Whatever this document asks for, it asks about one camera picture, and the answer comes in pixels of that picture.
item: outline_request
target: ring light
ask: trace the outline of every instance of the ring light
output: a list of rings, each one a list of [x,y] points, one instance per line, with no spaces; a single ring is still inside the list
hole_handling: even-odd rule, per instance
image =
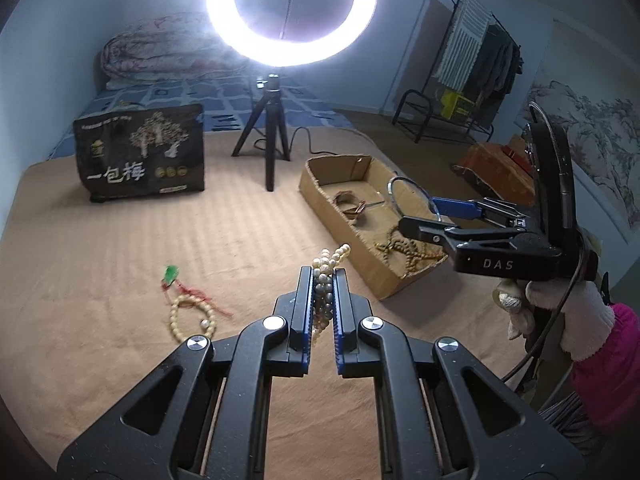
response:
[[[375,9],[376,0],[353,0],[340,27],[324,38],[300,43],[256,34],[240,17],[236,0],[207,0],[211,23],[220,38],[243,56],[274,67],[313,63],[344,50],[367,28]]]

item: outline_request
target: das logo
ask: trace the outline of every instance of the das logo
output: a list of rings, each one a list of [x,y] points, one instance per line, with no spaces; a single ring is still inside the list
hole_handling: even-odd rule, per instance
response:
[[[513,260],[507,260],[503,262],[502,260],[492,260],[491,258],[485,258],[484,264],[482,266],[485,269],[504,269],[511,270],[513,269]]]

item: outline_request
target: tree illustration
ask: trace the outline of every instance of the tree illustration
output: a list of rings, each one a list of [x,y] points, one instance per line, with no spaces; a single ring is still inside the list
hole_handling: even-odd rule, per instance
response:
[[[142,126],[132,132],[130,142],[132,146],[140,148],[143,158],[146,158],[150,144],[155,144],[156,146],[170,144],[171,147],[165,154],[173,158],[177,155],[180,143],[188,137],[189,134],[180,127],[180,124],[166,119],[162,112],[155,112],[145,120]]]

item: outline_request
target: blue clip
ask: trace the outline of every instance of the blue clip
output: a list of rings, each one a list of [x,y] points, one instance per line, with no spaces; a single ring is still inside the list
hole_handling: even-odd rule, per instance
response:
[[[474,203],[467,200],[453,200],[451,198],[433,197],[433,202],[438,207],[441,215],[451,218],[463,218],[474,220],[482,218],[482,210]]]

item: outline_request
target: blanket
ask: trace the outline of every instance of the blanket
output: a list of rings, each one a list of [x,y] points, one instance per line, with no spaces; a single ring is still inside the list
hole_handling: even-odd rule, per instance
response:
[[[248,59],[215,33],[204,12],[141,20],[109,40],[102,70],[109,89],[167,79],[217,78],[242,72]]]
[[[367,137],[312,128],[315,150],[367,153]],[[0,242],[0,394],[35,449],[55,466],[62,450],[176,347],[159,283],[167,264],[188,286],[234,314],[214,339],[238,334],[295,290],[300,267],[333,240],[298,191],[309,158],[297,136],[264,190],[264,157],[229,156],[237,132],[207,136],[206,191],[89,203],[71,157],[29,168]],[[497,280],[457,274],[449,262],[382,302],[350,266],[350,289],[409,336],[457,338],[496,374],[523,355],[492,301]],[[195,312],[182,332],[199,333]],[[273,383],[266,479],[380,476],[373,382],[337,375],[332,331],[313,348],[310,373]]]

